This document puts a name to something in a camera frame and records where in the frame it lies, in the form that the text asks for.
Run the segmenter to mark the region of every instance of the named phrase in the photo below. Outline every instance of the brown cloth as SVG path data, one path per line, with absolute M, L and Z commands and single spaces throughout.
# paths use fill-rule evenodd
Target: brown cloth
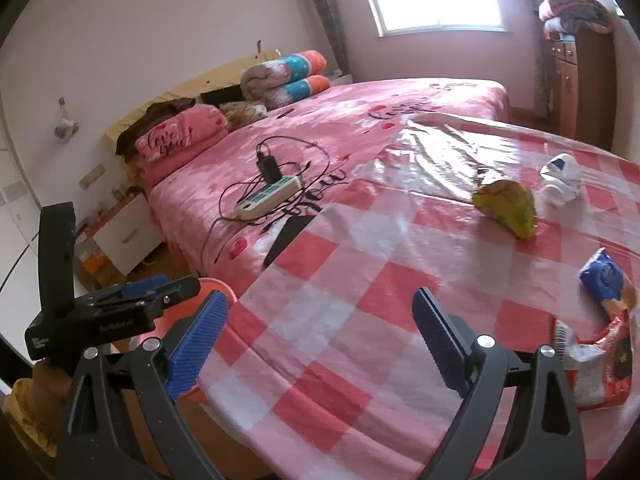
M 191 108 L 194 104 L 196 104 L 196 99 L 190 97 L 153 103 L 146 109 L 146 113 L 142 117 L 120 134 L 116 143 L 116 155 L 123 155 L 125 162 L 129 162 L 136 155 L 134 144 L 140 137 L 154 126 L 158 126 L 181 111 Z

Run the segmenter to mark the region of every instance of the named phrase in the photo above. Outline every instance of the yellow snack bag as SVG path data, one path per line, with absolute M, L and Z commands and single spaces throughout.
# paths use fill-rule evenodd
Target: yellow snack bag
M 491 168 L 476 175 L 474 206 L 485 215 L 511 229 L 518 238 L 533 238 L 538 227 L 536 205 L 531 190 Z

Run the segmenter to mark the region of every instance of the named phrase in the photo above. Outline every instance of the gray curtain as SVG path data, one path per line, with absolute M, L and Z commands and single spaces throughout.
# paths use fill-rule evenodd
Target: gray curtain
M 347 58 L 344 28 L 340 19 L 340 10 L 336 0 L 313 0 L 322 20 L 322 26 L 329 38 L 331 48 L 334 50 L 335 60 L 343 74 L 350 73 L 349 60 Z
M 533 111 L 541 117 L 546 117 L 548 114 L 548 87 L 546 78 L 548 58 L 545 55 L 546 44 L 543 35 L 543 23 L 538 18 L 538 7 L 541 2 L 538 0 L 527 0 L 527 2 L 531 8 L 531 18 L 536 38 L 534 40 L 536 66 L 534 76 L 535 90 Z

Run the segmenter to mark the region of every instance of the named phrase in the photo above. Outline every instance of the white plastic bottle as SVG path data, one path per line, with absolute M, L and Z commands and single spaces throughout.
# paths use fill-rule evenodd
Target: white plastic bottle
M 542 195 L 554 206 L 562 206 L 580 196 L 580 165 L 572 155 L 562 153 L 546 163 L 540 175 Z

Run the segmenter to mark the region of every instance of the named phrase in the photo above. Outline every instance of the blue wrapper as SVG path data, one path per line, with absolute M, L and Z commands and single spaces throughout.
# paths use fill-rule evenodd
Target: blue wrapper
M 606 249 L 599 249 L 580 270 L 580 281 L 593 299 L 602 304 L 604 300 L 622 298 L 625 273 Z

